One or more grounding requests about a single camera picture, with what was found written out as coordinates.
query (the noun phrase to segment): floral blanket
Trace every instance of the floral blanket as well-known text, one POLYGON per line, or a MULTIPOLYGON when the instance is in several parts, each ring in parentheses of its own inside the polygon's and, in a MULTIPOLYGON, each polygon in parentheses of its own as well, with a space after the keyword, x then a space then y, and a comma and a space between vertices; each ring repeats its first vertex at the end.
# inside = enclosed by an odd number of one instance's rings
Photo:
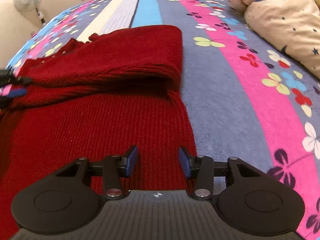
MULTIPOLYGON (((320 84, 227 0, 93 0, 55 17, 8 67, 18 73, 27 58, 51 55, 71 37, 157 24, 183 33, 181 93, 198 155, 237 156, 296 190, 306 206, 298 232, 319 239, 320 84)), ((215 180, 216 193, 223 187, 215 180)))

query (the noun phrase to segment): wall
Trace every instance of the wall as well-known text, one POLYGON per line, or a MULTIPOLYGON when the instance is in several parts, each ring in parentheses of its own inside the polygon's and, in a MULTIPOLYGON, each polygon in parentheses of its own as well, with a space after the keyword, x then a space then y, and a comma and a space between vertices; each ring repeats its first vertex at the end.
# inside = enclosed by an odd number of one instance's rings
MULTIPOLYGON (((39 9, 46 21, 49 21, 65 9, 81 2, 81 0, 42 0, 39 9)), ((14 8, 13 0, 0 0, 0 16, 0 69, 2 69, 31 38, 30 34, 40 30, 41 23, 35 10, 20 13, 14 8)))

